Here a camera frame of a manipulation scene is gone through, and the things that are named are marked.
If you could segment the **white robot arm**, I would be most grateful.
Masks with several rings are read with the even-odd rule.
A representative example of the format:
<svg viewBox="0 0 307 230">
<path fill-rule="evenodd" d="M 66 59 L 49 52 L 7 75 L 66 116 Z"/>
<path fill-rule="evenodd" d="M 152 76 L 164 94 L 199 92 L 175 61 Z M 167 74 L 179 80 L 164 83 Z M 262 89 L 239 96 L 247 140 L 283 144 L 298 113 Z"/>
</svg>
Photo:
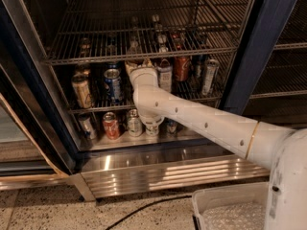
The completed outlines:
<svg viewBox="0 0 307 230">
<path fill-rule="evenodd" d="M 258 122 L 181 99 L 158 86 L 152 63 L 125 64 L 133 102 L 146 127 L 172 119 L 271 171 L 265 230 L 307 228 L 307 129 Z"/>
</svg>

